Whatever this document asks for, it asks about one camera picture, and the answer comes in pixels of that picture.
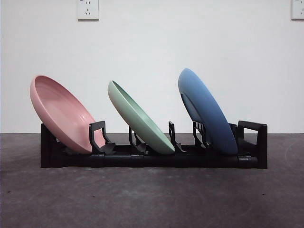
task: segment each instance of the green plate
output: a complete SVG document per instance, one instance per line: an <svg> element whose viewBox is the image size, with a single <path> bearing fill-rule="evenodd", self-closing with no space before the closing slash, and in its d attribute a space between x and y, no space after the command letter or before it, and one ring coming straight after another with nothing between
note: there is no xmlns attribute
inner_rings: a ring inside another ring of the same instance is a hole
<svg viewBox="0 0 304 228"><path fill-rule="evenodd" d="M108 94L121 117L145 143L158 153L174 153L170 140L115 81L109 83Z"/></svg>

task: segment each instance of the concrete floor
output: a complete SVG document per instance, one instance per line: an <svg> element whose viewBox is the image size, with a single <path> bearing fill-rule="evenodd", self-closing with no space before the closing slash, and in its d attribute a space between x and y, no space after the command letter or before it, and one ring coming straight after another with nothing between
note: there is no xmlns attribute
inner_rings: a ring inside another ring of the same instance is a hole
<svg viewBox="0 0 304 228"><path fill-rule="evenodd" d="M43 169L39 138L1 135L1 228L304 227L304 134L270 134L268 170Z"/></svg>

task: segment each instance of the electrical outlet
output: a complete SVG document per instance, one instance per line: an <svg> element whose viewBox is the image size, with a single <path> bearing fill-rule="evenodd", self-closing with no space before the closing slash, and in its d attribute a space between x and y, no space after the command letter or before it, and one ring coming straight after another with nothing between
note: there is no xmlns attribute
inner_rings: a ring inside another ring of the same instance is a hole
<svg viewBox="0 0 304 228"><path fill-rule="evenodd" d="M304 20L304 0L292 0L291 20Z"/></svg>
<svg viewBox="0 0 304 228"><path fill-rule="evenodd" d="M78 20L99 20L99 0L77 0Z"/></svg>

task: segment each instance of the dish rack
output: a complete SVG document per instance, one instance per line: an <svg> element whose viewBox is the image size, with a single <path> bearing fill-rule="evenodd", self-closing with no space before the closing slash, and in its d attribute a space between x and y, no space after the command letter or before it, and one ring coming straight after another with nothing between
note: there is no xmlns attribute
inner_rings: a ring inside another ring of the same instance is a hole
<svg viewBox="0 0 304 228"><path fill-rule="evenodd" d="M41 167L205 167L267 169L267 125L239 121L229 124L237 142L238 154L224 155L206 140L204 124L193 122L194 145L182 145L175 140L175 126L169 121L170 141L175 153L159 154L143 142L129 127L129 143L119 145L106 135L105 121L89 125L92 153L76 154L41 124ZM244 128L257 131L256 144L244 140ZM99 147L94 131L101 130L106 144Z"/></svg>

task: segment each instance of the blue plate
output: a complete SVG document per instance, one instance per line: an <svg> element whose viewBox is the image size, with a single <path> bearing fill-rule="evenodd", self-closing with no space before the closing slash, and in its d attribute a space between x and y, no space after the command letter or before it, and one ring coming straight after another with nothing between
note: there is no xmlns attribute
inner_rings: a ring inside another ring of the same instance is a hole
<svg viewBox="0 0 304 228"><path fill-rule="evenodd" d="M222 110L205 84L190 69L184 69L180 74L179 90L191 119L205 125L207 141L212 147L224 154L237 154L236 140Z"/></svg>

